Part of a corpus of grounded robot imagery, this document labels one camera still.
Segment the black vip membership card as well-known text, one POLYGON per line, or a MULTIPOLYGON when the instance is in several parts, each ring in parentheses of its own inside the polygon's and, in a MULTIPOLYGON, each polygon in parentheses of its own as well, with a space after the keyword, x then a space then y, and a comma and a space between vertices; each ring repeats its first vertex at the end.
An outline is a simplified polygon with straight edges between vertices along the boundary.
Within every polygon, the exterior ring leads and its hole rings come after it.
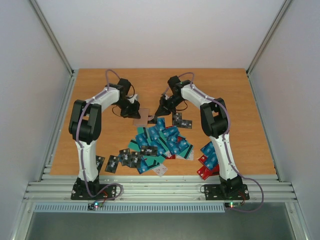
POLYGON ((142 145, 140 149, 140 154, 143 156, 158 156, 158 147, 157 146, 145 146, 142 145))

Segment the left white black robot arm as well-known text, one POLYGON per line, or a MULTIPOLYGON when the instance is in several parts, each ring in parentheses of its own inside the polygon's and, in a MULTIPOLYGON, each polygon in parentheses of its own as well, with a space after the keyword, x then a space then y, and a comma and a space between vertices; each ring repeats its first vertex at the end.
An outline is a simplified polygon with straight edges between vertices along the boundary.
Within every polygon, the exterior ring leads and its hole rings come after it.
POLYGON ((78 151, 79 173, 71 191, 73 200, 96 199, 110 187, 100 184, 96 163, 96 142, 102 130, 102 113, 110 106, 120 108, 122 118, 140 119, 138 95, 128 96, 132 84, 120 78, 97 95, 73 104, 68 131, 78 151))

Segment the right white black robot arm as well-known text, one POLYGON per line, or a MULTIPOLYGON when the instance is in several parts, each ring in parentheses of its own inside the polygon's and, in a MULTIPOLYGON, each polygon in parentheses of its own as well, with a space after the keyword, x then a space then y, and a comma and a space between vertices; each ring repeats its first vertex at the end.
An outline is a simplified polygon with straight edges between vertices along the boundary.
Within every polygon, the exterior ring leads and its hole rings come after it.
POLYGON ((219 165, 218 196, 231 199, 243 187, 243 178, 235 165, 230 145, 230 116, 222 98, 213 98, 199 90, 190 80, 181 81, 173 76, 167 81, 172 96, 162 94, 157 117, 175 113, 183 101, 189 101, 200 110, 201 127, 213 143, 219 165))

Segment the black card top right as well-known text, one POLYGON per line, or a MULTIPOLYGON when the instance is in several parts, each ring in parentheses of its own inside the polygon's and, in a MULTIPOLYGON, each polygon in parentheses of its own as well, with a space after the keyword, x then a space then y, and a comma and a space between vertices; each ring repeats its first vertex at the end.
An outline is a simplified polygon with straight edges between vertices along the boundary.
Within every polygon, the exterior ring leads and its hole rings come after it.
POLYGON ((181 120, 182 120, 182 113, 181 112, 172 113, 172 125, 173 126, 180 126, 181 120))

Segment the black card far right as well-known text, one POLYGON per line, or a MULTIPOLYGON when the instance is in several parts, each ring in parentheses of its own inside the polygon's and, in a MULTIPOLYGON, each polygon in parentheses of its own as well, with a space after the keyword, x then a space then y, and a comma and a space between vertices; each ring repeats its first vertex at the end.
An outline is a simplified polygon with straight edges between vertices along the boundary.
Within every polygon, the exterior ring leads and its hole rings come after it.
POLYGON ((177 127, 185 128, 185 129, 192 129, 193 121, 187 119, 180 119, 177 122, 177 127))

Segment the far left black vip card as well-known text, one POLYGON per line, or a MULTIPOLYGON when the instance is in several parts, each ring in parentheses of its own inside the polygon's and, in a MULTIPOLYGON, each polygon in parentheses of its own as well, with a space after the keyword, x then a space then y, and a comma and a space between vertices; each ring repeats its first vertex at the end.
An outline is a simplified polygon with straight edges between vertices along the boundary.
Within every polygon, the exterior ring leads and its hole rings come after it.
POLYGON ((104 161, 105 161, 105 157, 98 156, 98 155, 95 156, 96 168, 98 173, 101 171, 104 161))

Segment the white card with red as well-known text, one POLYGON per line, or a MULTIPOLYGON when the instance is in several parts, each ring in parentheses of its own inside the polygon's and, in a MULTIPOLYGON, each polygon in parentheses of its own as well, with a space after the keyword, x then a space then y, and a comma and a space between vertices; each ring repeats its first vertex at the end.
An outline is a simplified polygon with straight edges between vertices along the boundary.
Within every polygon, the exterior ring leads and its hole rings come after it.
POLYGON ((168 171, 168 168, 165 165, 160 164, 152 170, 155 172, 156 175, 162 177, 168 171))

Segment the blue card right edge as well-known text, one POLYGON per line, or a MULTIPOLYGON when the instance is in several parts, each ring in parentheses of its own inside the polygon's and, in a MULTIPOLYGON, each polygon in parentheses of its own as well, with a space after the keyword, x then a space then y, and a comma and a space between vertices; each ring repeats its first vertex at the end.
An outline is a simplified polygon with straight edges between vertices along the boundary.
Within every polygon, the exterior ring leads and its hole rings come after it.
POLYGON ((218 165, 218 157, 215 152, 212 152, 207 159, 203 162, 203 165, 210 171, 212 171, 218 165))

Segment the red card front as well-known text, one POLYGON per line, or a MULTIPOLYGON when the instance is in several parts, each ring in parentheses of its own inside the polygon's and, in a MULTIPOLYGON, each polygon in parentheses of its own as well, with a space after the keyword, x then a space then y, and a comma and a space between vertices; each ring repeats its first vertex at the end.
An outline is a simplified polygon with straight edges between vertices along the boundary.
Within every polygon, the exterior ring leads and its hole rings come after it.
POLYGON ((197 174, 203 179, 206 180, 208 177, 213 175, 213 172, 206 168, 205 166, 202 166, 200 169, 197 170, 197 174))

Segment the red card magnetic stripe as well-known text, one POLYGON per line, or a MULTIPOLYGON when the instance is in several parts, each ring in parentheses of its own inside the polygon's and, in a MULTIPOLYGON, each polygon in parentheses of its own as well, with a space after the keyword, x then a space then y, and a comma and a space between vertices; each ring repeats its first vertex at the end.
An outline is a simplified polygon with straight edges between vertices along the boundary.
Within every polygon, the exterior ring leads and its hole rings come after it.
POLYGON ((219 165, 217 165, 211 172, 210 172, 210 176, 216 176, 220 174, 220 167, 219 165))

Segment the left small circuit board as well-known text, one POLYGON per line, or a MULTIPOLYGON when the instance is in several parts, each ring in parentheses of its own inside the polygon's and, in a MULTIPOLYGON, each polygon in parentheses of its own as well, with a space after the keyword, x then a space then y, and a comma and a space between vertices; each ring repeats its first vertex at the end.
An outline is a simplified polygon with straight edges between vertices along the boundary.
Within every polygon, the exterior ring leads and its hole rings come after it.
POLYGON ((104 206, 104 203, 102 203, 102 202, 89 203, 87 205, 87 210, 88 211, 95 211, 99 208, 102 208, 103 206, 104 206))

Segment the right small circuit board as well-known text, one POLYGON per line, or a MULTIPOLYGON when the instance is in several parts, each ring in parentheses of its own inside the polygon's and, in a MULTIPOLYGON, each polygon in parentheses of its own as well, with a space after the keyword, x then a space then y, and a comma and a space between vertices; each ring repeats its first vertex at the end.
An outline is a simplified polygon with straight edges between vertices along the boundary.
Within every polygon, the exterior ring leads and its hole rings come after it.
POLYGON ((242 205, 243 205, 242 202, 233 202, 233 201, 231 201, 231 202, 225 202, 225 203, 224 203, 224 206, 225 206, 226 208, 229 208, 229 209, 239 208, 239 207, 241 207, 242 205))

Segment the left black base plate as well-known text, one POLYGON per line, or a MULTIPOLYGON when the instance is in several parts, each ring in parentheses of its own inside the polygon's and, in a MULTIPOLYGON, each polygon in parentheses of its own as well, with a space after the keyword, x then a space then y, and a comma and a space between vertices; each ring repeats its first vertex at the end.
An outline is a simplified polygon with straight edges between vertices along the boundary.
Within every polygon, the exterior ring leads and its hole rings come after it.
POLYGON ((116 186, 106 187, 101 193, 98 193, 105 186, 106 184, 88 185, 89 194, 85 185, 75 184, 72 188, 70 199, 93 201, 99 199, 110 200, 115 197, 117 193, 116 186))

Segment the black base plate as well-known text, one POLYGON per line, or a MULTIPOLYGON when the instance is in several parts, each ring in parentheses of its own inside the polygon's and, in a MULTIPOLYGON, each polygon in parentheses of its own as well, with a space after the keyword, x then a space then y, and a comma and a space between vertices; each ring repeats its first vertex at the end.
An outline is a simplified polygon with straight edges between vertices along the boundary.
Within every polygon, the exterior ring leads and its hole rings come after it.
POLYGON ((249 190, 246 184, 242 184, 238 190, 232 193, 223 192, 219 184, 205 184, 204 196, 207 201, 231 201, 231 200, 249 200, 249 190))
POLYGON ((85 185, 75 184, 72 188, 70 199, 93 201, 99 199, 110 200, 115 197, 117 193, 116 186, 106 187, 101 193, 98 193, 105 186, 106 184, 88 185, 89 194, 85 185))

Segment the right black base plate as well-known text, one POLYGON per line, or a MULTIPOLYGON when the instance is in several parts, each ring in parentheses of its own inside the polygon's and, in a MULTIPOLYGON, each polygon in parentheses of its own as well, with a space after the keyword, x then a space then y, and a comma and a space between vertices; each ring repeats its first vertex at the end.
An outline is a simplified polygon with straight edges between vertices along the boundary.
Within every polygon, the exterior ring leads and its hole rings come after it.
POLYGON ((238 190, 232 193, 223 192, 219 184, 205 184, 204 196, 207 201, 231 201, 231 200, 249 200, 249 190, 246 184, 242 184, 238 190))

